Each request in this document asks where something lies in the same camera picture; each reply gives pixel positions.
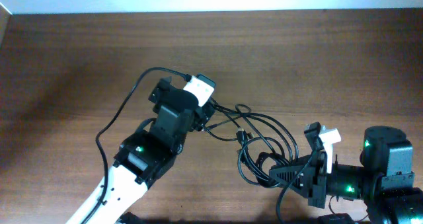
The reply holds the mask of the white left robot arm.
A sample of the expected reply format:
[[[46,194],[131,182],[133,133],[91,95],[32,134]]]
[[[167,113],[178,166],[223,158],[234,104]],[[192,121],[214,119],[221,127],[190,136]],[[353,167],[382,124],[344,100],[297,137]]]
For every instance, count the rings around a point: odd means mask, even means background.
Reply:
[[[156,118],[144,120],[120,145],[107,175],[69,218],[69,223],[142,223],[128,208],[173,165],[186,135],[200,131],[213,115],[215,82],[192,76],[183,89],[162,78],[152,90]]]

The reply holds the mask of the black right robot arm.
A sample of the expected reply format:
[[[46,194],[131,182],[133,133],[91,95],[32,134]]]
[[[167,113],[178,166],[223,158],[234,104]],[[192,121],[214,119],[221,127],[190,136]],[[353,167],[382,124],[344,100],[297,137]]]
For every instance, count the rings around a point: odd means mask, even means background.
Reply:
[[[292,165],[273,166],[269,175],[282,186],[324,208],[327,196],[362,200],[372,223],[421,223],[422,190],[413,185],[412,143],[389,126],[365,130],[360,166],[342,165],[334,158],[336,128],[318,122],[304,131],[312,153]]]

